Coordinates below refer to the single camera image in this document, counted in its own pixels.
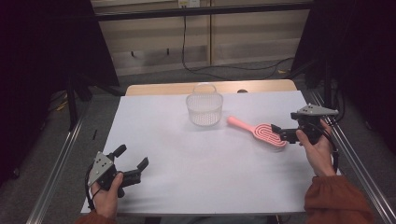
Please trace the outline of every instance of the orange-brown sweater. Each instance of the orange-brown sweater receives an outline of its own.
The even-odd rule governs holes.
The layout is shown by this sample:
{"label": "orange-brown sweater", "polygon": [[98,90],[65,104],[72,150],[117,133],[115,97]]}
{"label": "orange-brown sweater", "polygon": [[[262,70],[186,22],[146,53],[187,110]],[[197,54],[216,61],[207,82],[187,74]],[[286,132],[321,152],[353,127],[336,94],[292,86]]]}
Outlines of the orange-brown sweater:
{"label": "orange-brown sweater", "polygon": [[[363,194],[344,176],[313,177],[305,194],[307,224],[320,223],[374,223],[373,213]],[[116,221],[90,212],[76,224],[115,224]]]}

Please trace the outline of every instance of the person's left hand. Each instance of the person's left hand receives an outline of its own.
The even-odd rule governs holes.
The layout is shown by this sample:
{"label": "person's left hand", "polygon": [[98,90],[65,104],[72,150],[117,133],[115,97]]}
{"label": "person's left hand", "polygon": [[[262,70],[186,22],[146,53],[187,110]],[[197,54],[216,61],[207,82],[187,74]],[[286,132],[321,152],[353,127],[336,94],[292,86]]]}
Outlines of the person's left hand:
{"label": "person's left hand", "polygon": [[95,203],[96,213],[98,215],[106,218],[116,219],[118,203],[117,191],[122,183],[122,179],[123,173],[118,173],[111,183],[111,187],[108,191],[100,189],[99,184],[96,182],[92,184],[92,195],[97,192],[93,198],[93,202]]}

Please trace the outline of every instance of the white table surface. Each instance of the white table surface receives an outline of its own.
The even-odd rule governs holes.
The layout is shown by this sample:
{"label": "white table surface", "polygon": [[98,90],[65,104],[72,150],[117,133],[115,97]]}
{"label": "white table surface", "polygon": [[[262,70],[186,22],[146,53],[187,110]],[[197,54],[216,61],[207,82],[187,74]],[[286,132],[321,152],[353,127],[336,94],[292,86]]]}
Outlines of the white table surface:
{"label": "white table surface", "polygon": [[[108,154],[130,171],[145,157],[141,183],[124,188],[119,214],[142,216],[268,215],[304,211],[314,176],[298,144],[279,150],[227,124],[228,116],[257,125],[296,128],[290,118],[306,105],[299,91],[228,93],[221,121],[208,128],[189,121],[187,95],[121,97],[106,141]],[[87,202],[81,213],[89,213]]]}

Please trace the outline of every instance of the person's arm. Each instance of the person's arm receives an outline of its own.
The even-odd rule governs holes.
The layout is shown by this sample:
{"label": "person's arm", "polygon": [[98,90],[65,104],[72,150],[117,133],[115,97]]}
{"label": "person's arm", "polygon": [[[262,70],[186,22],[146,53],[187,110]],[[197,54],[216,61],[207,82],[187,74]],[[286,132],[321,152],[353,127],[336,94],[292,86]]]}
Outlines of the person's arm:
{"label": "person's arm", "polygon": [[[326,122],[321,124],[331,133]],[[311,145],[303,131],[298,130],[296,134],[317,175],[305,194],[306,223],[374,223],[373,213],[363,194],[344,176],[336,175],[332,168],[330,142],[321,136],[315,145]]]}
{"label": "person's arm", "polygon": [[76,224],[115,224],[117,216],[117,190],[122,183],[123,174],[119,173],[111,183],[108,191],[100,189],[98,183],[91,186],[91,193],[94,195],[93,201],[96,209],[88,215],[76,220]]}

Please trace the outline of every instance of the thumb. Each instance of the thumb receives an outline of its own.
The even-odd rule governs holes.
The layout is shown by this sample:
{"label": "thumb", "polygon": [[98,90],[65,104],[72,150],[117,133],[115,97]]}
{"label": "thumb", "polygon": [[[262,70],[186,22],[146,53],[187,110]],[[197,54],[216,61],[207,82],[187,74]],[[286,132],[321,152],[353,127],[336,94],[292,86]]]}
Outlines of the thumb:
{"label": "thumb", "polygon": [[117,193],[117,190],[122,184],[122,179],[123,179],[123,173],[118,173],[116,177],[114,177],[109,191],[115,191]]}
{"label": "thumb", "polygon": [[312,144],[309,142],[308,136],[302,131],[302,130],[297,130],[296,131],[297,138],[300,140],[300,143],[305,147],[305,148],[311,148]]}

